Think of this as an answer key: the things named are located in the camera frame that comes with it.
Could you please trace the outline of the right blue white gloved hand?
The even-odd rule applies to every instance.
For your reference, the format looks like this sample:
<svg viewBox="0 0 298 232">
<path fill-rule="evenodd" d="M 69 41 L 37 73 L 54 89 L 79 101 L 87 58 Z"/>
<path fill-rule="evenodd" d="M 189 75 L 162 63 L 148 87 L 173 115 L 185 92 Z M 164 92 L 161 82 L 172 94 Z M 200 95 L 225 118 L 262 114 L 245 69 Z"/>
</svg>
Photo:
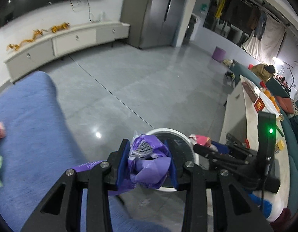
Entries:
<svg viewBox="0 0 298 232">
<path fill-rule="evenodd" d="M 274 222 L 287 207 L 278 194 L 269 191 L 247 191 L 248 196 L 262 209 L 263 216 L 268 222 Z"/>
</svg>

